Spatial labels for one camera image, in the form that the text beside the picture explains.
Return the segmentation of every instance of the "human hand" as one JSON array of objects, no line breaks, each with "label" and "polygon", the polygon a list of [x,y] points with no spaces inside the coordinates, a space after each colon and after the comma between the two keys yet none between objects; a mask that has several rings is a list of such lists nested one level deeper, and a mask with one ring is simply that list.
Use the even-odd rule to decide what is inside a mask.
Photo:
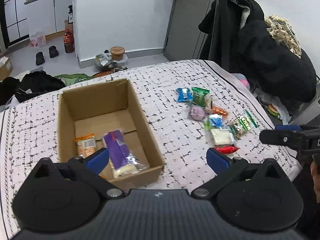
[{"label": "human hand", "polygon": [[316,193],[317,196],[317,203],[320,203],[320,174],[319,174],[319,167],[318,165],[316,165],[315,162],[311,163],[310,166],[310,170],[311,170],[311,176],[313,179],[313,184],[315,185],[313,187],[313,190]]}]

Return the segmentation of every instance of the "round purple pastry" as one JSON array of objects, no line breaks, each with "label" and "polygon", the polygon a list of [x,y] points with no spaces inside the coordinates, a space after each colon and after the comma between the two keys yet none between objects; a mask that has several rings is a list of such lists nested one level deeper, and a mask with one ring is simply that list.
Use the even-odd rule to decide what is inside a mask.
[{"label": "round purple pastry", "polygon": [[200,106],[192,105],[190,110],[190,116],[192,117],[192,119],[196,121],[201,121],[205,116],[205,111]]}]

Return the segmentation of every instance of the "barcode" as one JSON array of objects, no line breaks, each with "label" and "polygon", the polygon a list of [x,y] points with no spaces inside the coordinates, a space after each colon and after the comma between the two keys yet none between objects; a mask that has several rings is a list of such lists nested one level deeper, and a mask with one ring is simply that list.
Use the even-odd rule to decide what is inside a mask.
[{"label": "barcode", "polygon": [[96,146],[96,142],[94,140],[84,141],[84,148],[95,147],[95,146]]}]

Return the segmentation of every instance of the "table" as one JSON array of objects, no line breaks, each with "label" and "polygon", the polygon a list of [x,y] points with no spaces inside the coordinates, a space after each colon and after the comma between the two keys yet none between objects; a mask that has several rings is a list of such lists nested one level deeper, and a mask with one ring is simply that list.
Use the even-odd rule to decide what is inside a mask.
[{"label": "table", "polygon": [[271,120],[241,82],[217,64],[185,60],[134,68],[46,93],[0,113],[0,239],[11,238],[19,230],[11,203],[32,168],[43,157],[58,161],[59,94],[65,89],[119,78],[132,81],[165,160],[163,174],[147,188],[191,191],[215,176],[206,163],[206,151],[213,146],[210,134],[202,122],[187,118],[186,104],[176,102],[178,87],[210,89],[215,104],[229,111],[228,120],[248,109],[259,127],[238,142],[240,150],[231,157],[244,157],[250,163],[275,158],[291,179],[296,176],[300,168],[292,157],[296,152],[260,143],[260,130],[274,128]]}]

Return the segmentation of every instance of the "open cardboard box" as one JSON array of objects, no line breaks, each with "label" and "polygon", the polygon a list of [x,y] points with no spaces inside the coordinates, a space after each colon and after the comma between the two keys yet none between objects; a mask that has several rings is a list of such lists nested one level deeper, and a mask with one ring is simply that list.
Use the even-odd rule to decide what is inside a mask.
[{"label": "open cardboard box", "polygon": [[[77,156],[75,138],[94,133],[102,138],[120,129],[129,150],[147,168],[137,174],[113,178],[110,165],[101,172],[115,186],[128,190],[157,181],[163,159],[149,128],[132,84],[119,79],[75,89],[60,95],[58,115],[58,154],[60,162]],[[102,148],[97,142],[97,150]]]}]

